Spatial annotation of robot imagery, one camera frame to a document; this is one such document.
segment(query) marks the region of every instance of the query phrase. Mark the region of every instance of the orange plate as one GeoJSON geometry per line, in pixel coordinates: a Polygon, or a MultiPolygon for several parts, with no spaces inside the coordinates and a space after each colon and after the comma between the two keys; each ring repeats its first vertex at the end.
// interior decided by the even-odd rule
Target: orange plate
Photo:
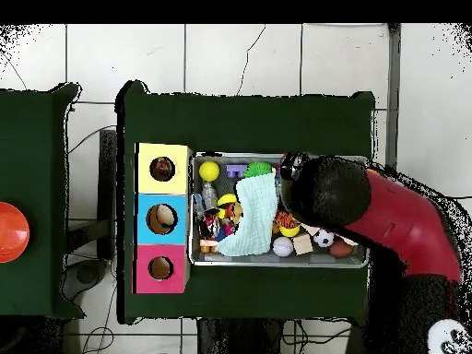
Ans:
{"type": "Polygon", "coordinates": [[[17,259],[30,239],[26,218],[13,205],[0,202],[0,263],[17,259]]]}

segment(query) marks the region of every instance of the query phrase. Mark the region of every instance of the white ball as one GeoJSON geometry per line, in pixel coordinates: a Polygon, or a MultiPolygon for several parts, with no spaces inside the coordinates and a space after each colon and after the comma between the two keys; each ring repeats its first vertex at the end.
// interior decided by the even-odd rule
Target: white ball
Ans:
{"type": "Polygon", "coordinates": [[[274,253],[280,257],[289,256],[293,252],[293,243],[289,238],[277,238],[274,240],[274,253]]]}
{"type": "Polygon", "coordinates": [[[333,232],[328,232],[327,230],[318,230],[314,234],[313,240],[320,247],[329,247],[335,240],[335,234],[333,232]]]}

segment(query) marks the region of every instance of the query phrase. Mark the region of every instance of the round hole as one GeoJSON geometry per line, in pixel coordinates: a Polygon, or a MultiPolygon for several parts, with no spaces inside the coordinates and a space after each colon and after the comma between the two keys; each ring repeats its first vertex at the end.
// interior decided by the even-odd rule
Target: round hole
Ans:
{"type": "Polygon", "coordinates": [[[158,256],[149,262],[149,274],[159,281],[167,279],[173,272],[173,265],[167,256],[158,256]]]}
{"type": "Polygon", "coordinates": [[[147,212],[146,223],[152,232],[166,235],[171,233],[177,225],[177,213],[172,206],[155,205],[147,212]]]}
{"type": "Polygon", "coordinates": [[[149,165],[149,172],[156,181],[168,182],[175,175],[175,165],[169,158],[155,158],[149,165]]]}

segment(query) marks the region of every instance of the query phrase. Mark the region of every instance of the green table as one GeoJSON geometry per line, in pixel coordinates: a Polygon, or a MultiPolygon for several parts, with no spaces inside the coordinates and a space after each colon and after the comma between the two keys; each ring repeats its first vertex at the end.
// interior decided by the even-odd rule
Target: green table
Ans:
{"type": "Polygon", "coordinates": [[[135,142],[184,144],[193,151],[372,154],[374,98],[210,97],[153,95],[141,82],[118,94],[118,314],[146,317],[310,318],[356,316],[366,300],[367,267],[361,269],[193,266],[184,294],[132,294],[133,157],[135,142]]]}
{"type": "Polygon", "coordinates": [[[64,119],[78,85],[50,92],[0,90],[0,201],[29,221],[29,245],[0,264],[0,315],[81,315],[60,294],[66,254],[64,119]]]}

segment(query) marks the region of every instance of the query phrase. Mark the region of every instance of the yellow ball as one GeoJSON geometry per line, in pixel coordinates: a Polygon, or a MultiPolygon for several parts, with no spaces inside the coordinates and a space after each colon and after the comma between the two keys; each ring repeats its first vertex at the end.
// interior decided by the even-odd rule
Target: yellow ball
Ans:
{"type": "Polygon", "coordinates": [[[280,227],[280,233],[287,238],[293,238],[300,232],[300,225],[297,225],[295,228],[285,228],[280,227]]]}
{"type": "Polygon", "coordinates": [[[205,182],[213,182],[219,176],[219,166],[215,161],[206,161],[198,171],[205,182]]]}

